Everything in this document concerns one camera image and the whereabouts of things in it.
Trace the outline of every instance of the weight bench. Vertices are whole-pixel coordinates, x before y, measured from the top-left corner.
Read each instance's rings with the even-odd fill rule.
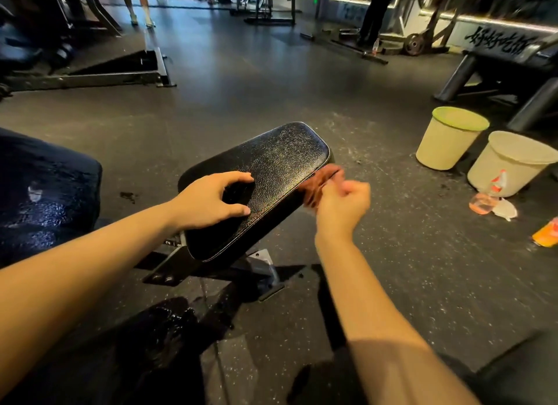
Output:
[[[179,192],[213,173],[252,172],[255,183],[235,183],[223,193],[224,202],[248,205],[252,213],[168,239],[170,254],[153,252],[138,265],[156,267],[143,282],[177,286],[196,275],[241,282],[261,301],[273,295],[283,285],[268,251],[247,251],[302,205],[297,188],[330,160],[329,147],[309,126],[289,123],[188,169],[178,181]]]

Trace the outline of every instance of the weight plate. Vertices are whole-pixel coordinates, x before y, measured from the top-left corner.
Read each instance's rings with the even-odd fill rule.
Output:
[[[403,50],[410,56],[420,56],[424,51],[424,38],[418,33],[409,35],[403,43]]]

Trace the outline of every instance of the black leather pad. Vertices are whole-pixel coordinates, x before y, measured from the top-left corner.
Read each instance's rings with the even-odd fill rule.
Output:
[[[289,123],[188,169],[178,181],[179,192],[213,173],[249,171],[255,179],[234,183],[223,193],[226,203],[248,205],[252,211],[248,217],[186,231],[192,257],[206,264],[232,264],[303,203],[297,187],[330,156],[329,147],[309,126]]]

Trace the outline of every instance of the hand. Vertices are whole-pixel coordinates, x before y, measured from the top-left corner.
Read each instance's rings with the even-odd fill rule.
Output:
[[[316,215],[316,240],[352,241],[355,227],[370,207],[370,185],[329,180],[322,194]]]
[[[250,214],[242,204],[225,204],[223,191],[235,182],[252,183],[250,173],[228,172],[204,176],[188,185],[177,197],[167,202],[176,231],[201,229],[231,217]]]

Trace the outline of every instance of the black pants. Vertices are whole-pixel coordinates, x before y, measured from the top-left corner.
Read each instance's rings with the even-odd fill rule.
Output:
[[[362,39],[368,38],[368,42],[374,43],[380,34],[384,14],[387,11],[387,6],[391,0],[372,0],[366,14],[362,27],[360,28],[360,37]]]

